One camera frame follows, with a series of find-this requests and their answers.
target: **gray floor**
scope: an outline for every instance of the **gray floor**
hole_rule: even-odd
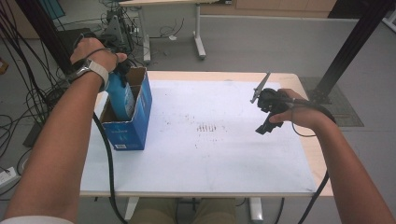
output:
[[[202,39],[207,57],[196,55],[188,31],[177,41],[153,39],[152,62],[148,70],[221,71],[221,72],[285,72],[299,77],[321,77],[341,48],[356,21],[268,19],[204,16],[201,21]],[[36,41],[32,41],[37,50]],[[1,56],[11,61],[3,44]],[[348,67],[338,86],[356,110],[364,124],[359,128],[343,128],[369,174],[396,216],[396,148],[394,96],[396,95],[396,34],[380,24]],[[25,110],[26,90],[11,65],[0,76],[0,114],[17,118]],[[14,133],[10,150],[1,166],[15,166],[26,151],[21,145],[31,120],[24,120]],[[279,223],[296,223],[305,210],[308,198],[287,198]],[[263,198],[264,223],[274,223],[280,198]],[[119,200],[124,211],[126,201]],[[7,202],[0,202],[0,219]],[[238,223],[249,223],[246,204],[236,207]],[[179,223],[189,223],[192,206],[182,204]],[[78,210],[79,223],[117,223],[108,199],[82,198]],[[339,223],[332,197],[317,200],[305,223]]]

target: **white table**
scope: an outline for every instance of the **white table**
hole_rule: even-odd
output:
[[[301,141],[289,123],[265,135],[254,132],[267,116],[249,101],[263,77],[149,71],[153,105],[146,148],[113,150],[117,196],[313,195],[326,170],[318,142]],[[304,95],[293,74],[272,74],[269,82],[266,87]],[[327,187],[323,194],[331,192]],[[81,195],[109,195],[106,150],[94,124]]]
[[[204,45],[201,40],[201,23],[200,23],[200,4],[212,3],[218,0],[133,0],[120,2],[121,7],[135,7],[140,20],[142,38],[143,38],[143,60],[145,64],[151,61],[149,35],[146,31],[145,17],[143,13],[144,6],[160,6],[160,5],[175,5],[175,4],[195,4],[195,31],[193,32],[195,45],[198,49],[198,55],[201,59],[206,57]]]

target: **black pole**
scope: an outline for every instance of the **black pole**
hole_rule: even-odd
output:
[[[353,28],[343,47],[338,51],[319,84],[314,90],[308,91],[311,101],[319,104],[326,102],[327,96],[332,91],[335,83],[347,70],[347,67],[385,17],[392,4],[393,0],[376,0],[372,2]]]
[[[15,0],[27,20],[32,24],[49,53],[65,74],[72,72],[70,54],[57,35],[52,19],[41,6],[39,0]]]

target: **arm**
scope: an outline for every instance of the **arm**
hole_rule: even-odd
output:
[[[82,39],[71,62],[102,47],[96,39]],[[118,57],[121,62],[126,59],[124,54]],[[107,71],[116,66],[116,56],[107,50],[100,50],[90,58]],[[80,180],[101,85],[102,79],[88,72],[74,81],[62,96],[35,142],[5,218],[49,216],[77,221]]]
[[[302,98],[291,90],[289,97]],[[338,213],[343,223],[396,223],[359,158],[334,124],[322,113],[305,106],[274,115],[271,122],[290,120],[317,135],[326,161]]]

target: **cardboard box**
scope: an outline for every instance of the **cardboard box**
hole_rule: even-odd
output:
[[[149,78],[145,67],[131,68],[126,76],[135,99],[132,119],[117,121],[111,103],[107,99],[100,120],[115,150],[143,150],[152,103]]]

